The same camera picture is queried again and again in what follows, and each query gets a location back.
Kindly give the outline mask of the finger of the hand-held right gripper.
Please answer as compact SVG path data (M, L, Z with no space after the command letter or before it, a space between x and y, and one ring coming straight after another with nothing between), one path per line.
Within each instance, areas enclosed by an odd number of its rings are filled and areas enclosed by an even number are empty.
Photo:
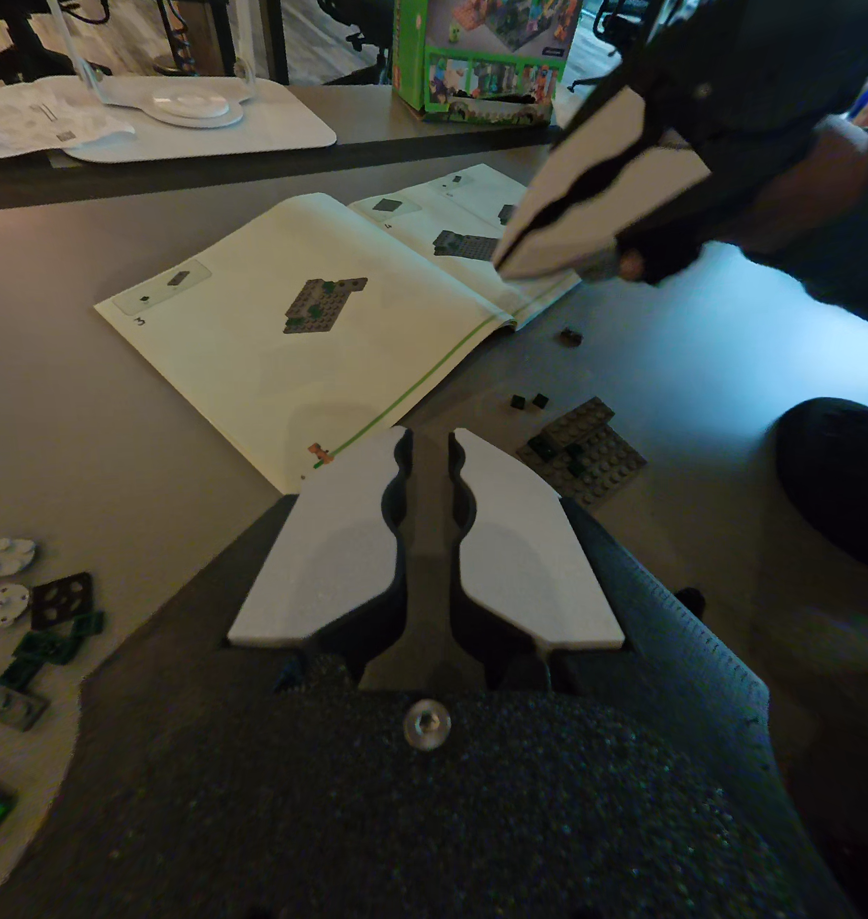
M710 174L692 149L654 145L577 201L574 184L564 188L562 167L546 163L509 220L493 266L503 280L583 269L610 254L623 231Z
M624 226L625 205L600 216L601 199L629 166L658 147L658 119L624 87L549 154L511 217L501 250L599 250Z

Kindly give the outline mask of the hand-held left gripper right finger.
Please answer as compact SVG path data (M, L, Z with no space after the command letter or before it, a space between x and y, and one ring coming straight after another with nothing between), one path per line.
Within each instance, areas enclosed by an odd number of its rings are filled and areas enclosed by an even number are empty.
M519 459L465 428L449 435L450 624L497 689L566 653L617 653L626 635L562 497Z

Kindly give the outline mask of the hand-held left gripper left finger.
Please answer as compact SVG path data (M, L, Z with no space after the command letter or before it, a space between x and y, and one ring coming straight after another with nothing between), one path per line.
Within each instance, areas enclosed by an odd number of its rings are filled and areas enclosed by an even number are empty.
M393 426L303 485L227 633L233 648L335 655L358 684L407 620L406 483L414 435Z

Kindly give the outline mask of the grey brick plate assembly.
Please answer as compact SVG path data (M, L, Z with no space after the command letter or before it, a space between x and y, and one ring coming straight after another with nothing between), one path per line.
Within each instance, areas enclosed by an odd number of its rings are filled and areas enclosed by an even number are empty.
M590 511L646 466L644 457L612 428L613 416L593 397L530 437L517 457L562 498Z

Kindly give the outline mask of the dark-edged grey desk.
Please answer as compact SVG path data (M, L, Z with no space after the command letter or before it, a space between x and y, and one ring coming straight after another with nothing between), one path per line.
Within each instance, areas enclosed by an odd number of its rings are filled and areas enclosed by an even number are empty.
M336 133L322 149L223 155L144 164L97 165L67 154L0 160L0 210L262 180L366 167L401 167L522 148L541 149L560 129L422 121L383 86L286 87Z

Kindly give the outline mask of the person's right hand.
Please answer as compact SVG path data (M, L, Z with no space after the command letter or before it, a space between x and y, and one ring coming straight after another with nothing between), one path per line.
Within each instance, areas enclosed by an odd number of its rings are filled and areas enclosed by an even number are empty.
M835 223L868 192L868 129L841 116L817 125L806 155L739 204L718 208L692 229L693 244L715 241L767 256Z

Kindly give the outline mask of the black office chair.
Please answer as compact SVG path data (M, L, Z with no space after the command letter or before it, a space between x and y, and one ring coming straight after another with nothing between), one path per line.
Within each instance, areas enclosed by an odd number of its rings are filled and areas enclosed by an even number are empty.
M565 81L570 90L611 72L638 40L646 1L585 1L569 50Z
M325 15L352 32L346 41L354 51L360 52L365 45L376 48L376 61L371 67L342 78L338 83L358 85L358 77L380 84L385 81L391 66L391 52L394 40L394 1L317 1Z

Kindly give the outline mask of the green toy set box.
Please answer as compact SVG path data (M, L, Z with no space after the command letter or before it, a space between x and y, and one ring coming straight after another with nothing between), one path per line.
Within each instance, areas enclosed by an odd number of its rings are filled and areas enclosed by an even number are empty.
M394 95L421 120L541 127L580 1L395 1Z

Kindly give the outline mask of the open instruction booklet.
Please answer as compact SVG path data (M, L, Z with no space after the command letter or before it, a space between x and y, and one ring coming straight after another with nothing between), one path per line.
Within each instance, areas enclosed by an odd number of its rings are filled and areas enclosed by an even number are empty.
M390 427L579 283L491 263L524 187L476 165L345 205L282 201L96 313L279 492Z

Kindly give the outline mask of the black square plate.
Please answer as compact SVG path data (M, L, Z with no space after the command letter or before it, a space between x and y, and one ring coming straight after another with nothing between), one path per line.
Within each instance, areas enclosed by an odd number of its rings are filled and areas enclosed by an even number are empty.
M30 626L45 631L95 611L94 579L78 572L31 588Z

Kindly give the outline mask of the white monitor stand base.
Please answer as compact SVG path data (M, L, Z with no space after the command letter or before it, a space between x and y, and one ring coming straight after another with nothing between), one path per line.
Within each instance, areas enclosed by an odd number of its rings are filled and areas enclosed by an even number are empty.
M77 77L55 77L68 100L127 126L65 152L97 165L144 164L223 155L316 150L336 133L288 89L258 79L248 2L231 2L234 76L102 76L78 53L58 2L49 2Z

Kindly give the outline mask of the black table leg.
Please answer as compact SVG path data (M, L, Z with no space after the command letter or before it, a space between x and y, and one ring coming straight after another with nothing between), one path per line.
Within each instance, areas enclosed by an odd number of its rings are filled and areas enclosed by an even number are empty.
M265 43L268 77L279 85L289 86L290 73L283 25L283 2L258 1L257 4Z

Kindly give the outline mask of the white paper sheet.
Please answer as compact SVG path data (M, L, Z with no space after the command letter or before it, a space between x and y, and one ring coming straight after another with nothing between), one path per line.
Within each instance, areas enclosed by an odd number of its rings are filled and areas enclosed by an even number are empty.
M0 87L0 159L134 133L95 98L81 102L47 81Z

